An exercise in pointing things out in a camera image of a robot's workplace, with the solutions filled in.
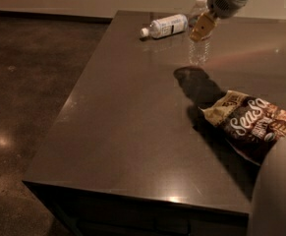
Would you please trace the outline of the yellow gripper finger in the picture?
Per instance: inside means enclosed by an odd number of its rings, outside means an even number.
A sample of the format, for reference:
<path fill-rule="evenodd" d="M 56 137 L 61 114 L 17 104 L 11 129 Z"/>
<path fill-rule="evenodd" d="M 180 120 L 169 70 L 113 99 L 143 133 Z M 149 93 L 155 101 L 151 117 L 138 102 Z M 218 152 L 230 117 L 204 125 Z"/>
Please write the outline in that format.
<path fill-rule="evenodd" d="M 201 26 L 202 39 L 207 38 L 216 27 L 217 17 L 213 11 L 206 11 L 198 16 L 195 26 Z"/>
<path fill-rule="evenodd" d="M 193 41 L 201 41 L 202 39 L 202 28 L 201 26 L 194 26 L 190 33 L 190 39 Z"/>

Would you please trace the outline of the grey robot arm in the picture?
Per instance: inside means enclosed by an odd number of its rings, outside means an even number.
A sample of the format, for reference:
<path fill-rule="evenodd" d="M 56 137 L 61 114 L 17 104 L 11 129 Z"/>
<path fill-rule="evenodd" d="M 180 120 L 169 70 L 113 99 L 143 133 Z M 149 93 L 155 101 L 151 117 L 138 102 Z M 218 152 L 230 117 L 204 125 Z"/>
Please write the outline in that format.
<path fill-rule="evenodd" d="M 208 0 L 191 38 L 201 40 L 219 19 L 235 15 L 249 0 Z M 259 170 L 249 216 L 247 236 L 286 236 L 286 138 L 267 155 Z"/>

